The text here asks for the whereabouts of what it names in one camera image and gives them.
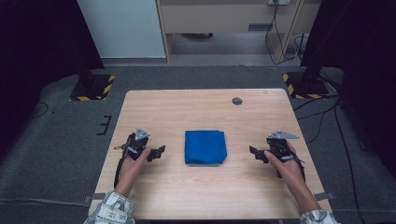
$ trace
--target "hand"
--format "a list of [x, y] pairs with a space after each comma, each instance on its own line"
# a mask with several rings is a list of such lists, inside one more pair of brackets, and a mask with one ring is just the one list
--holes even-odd
[[146, 147], [139, 158], [136, 161], [132, 160], [130, 156], [127, 156], [120, 169], [119, 183], [117, 184], [114, 191], [128, 198], [134, 187], [134, 182], [142, 169], [143, 163], [149, 156], [151, 148]]
[[[288, 146], [292, 152], [296, 153], [296, 149], [289, 142]], [[282, 175], [290, 193], [294, 196], [299, 205], [301, 214], [320, 209], [317, 200], [304, 182], [300, 166], [297, 164], [296, 160], [282, 162], [270, 151], [265, 151], [264, 154], [268, 158], [268, 161], [273, 164]]]

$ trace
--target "blue towel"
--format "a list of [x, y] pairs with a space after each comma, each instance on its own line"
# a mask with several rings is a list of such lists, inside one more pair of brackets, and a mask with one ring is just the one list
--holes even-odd
[[227, 157], [224, 132], [186, 131], [185, 162], [219, 164]]

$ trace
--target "gray floor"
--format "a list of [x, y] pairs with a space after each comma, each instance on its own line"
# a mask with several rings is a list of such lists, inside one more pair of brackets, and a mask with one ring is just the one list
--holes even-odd
[[[0, 167], [0, 198], [43, 198], [82, 203], [94, 192], [106, 156], [109, 141], [120, 113], [122, 99], [128, 90], [198, 89], [198, 88], [283, 88], [281, 75], [299, 70], [294, 60], [280, 65], [271, 62], [263, 42], [264, 34], [223, 34], [209, 39], [191, 39], [178, 35], [170, 63], [130, 63], [108, 66], [116, 75], [110, 94], [104, 101], [69, 102], [76, 76], [49, 84], [41, 101], [49, 106], [42, 117], [30, 120]], [[326, 73], [340, 79], [336, 69]], [[295, 108], [308, 100], [290, 99]], [[315, 101], [296, 111], [302, 118], [333, 106], [336, 98]], [[38, 105], [32, 116], [46, 110]], [[365, 223], [396, 221], [395, 179], [373, 152], [360, 149], [359, 137], [341, 108], [337, 109], [352, 162], [356, 193]], [[107, 135], [99, 124], [112, 115]], [[332, 191], [332, 210], [342, 223], [360, 223], [354, 202], [352, 178], [347, 154], [338, 131], [334, 113], [299, 119], [326, 191]], [[0, 204], [1, 223], [81, 223], [86, 207]], [[221, 223], [265, 223], [237, 221]], [[298, 223], [285, 220], [284, 223]]]

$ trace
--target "person's left hand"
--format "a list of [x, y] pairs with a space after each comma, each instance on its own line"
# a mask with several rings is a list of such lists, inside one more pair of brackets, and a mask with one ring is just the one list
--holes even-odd
[[143, 163], [149, 156], [151, 149], [146, 147], [139, 158], [136, 161], [132, 160], [130, 156], [125, 158], [121, 169], [119, 183], [114, 188], [114, 191], [128, 198], [134, 187], [134, 182], [142, 169]]

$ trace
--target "sleeve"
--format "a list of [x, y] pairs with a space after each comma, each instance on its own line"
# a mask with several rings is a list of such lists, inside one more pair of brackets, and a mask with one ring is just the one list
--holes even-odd
[[302, 224], [338, 224], [332, 213], [325, 210], [314, 210], [304, 213], [300, 217]]
[[110, 191], [84, 224], [134, 224], [134, 218], [131, 217], [133, 211], [134, 205], [127, 198], [115, 191]]

